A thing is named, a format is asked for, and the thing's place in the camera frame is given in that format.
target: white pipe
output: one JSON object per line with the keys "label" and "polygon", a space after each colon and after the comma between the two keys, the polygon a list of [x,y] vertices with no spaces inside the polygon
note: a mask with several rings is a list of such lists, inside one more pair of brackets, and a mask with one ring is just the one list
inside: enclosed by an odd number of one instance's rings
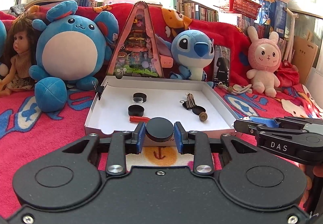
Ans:
{"label": "white pipe", "polygon": [[288,62],[291,62],[291,60],[292,60],[292,54],[293,54],[294,31],[295,31],[295,18],[298,18],[298,14],[291,12],[286,7],[284,9],[285,9],[285,11],[292,18],[292,23],[291,23],[290,31],[289,31],[289,41],[288,41],[287,48],[286,48],[286,52],[285,52],[285,55],[284,55],[284,60],[287,60]]}

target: doll's brown hair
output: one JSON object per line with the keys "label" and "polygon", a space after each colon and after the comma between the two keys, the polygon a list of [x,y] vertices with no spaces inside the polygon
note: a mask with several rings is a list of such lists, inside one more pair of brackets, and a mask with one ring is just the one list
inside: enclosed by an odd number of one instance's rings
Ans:
{"label": "doll's brown hair", "polygon": [[17,54],[17,52],[13,48],[13,44],[15,41],[14,35],[20,31],[27,32],[31,65],[36,64],[36,47],[38,38],[40,36],[40,32],[35,30],[32,26],[34,19],[34,16],[27,15],[20,17],[17,21],[15,21],[12,24],[11,29],[8,31],[7,39],[4,45],[4,60],[7,66],[11,65],[10,59]]}

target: blue gripper pad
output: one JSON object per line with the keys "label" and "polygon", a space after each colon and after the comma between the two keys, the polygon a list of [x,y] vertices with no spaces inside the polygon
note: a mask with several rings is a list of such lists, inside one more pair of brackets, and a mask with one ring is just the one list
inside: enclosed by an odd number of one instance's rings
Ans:
{"label": "blue gripper pad", "polygon": [[138,143],[137,143],[137,154],[140,154],[143,149],[143,142],[146,136],[146,124],[143,123],[143,126],[140,128],[138,134]]}
{"label": "blue gripper pad", "polygon": [[178,126],[176,124],[174,124],[174,139],[177,146],[177,151],[181,154],[183,150],[183,141],[181,138],[180,130],[178,129]]}
{"label": "blue gripper pad", "polygon": [[272,127],[272,128],[278,128],[279,124],[276,123],[274,119],[271,118],[264,118],[264,117],[259,117],[259,116],[249,116],[249,118],[259,124],[264,124],[267,127]]}

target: blue plush toy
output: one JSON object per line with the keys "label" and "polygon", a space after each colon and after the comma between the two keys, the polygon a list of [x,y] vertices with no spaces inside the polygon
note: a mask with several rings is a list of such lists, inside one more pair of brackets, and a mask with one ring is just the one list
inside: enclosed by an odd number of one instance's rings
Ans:
{"label": "blue plush toy", "polygon": [[[0,57],[4,53],[4,43],[7,37],[7,31],[2,21],[0,21]],[[8,74],[8,67],[0,62],[0,75],[6,76]]]}
{"label": "blue plush toy", "polygon": [[48,26],[42,20],[33,21],[33,27],[42,34],[36,49],[37,65],[30,67],[29,74],[38,81],[35,97],[43,112],[64,107],[65,83],[85,91],[98,85],[93,75],[104,60],[110,59],[113,41],[119,34],[112,13],[103,11],[91,21],[75,15],[77,9],[77,2],[64,1],[47,12],[46,18],[51,22]]}
{"label": "blue plush toy", "polygon": [[163,46],[171,51],[171,56],[179,65],[179,74],[171,73],[171,79],[205,81],[206,73],[203,70],[214,58],[213,39],[197,30],[183,31],[178,34],[172,43],[157,36],[157,45],[160,54],[167,55]]}

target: black hockey puck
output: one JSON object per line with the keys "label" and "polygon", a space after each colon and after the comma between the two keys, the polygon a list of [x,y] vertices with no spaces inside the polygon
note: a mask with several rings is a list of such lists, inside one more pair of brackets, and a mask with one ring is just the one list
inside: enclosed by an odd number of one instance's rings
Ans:
{"label": "black hockey puck", "polygon": [[143,116],[145,109],[141,105],[130,105],[128,107],[129,116]]}
{"label": "black hockey puck", "polygon": [[195,105],[195,106],[193,106],[192,111],[196,115],[200,115],[201,112],[205,112],[206,110],[202,106]]}
{"label": "black hockey puck", "polygon": [[133,98],[135,98],[135,97],[141,97],[143,99],[143,102],[147,101],[147,95],[144,93],[134,93]]}
{"label": "black hockey puck", "polygon": [[154,142],[166,142],[173,133],[173,124],[165,118],[155,117],[146,123],[146,135]]}

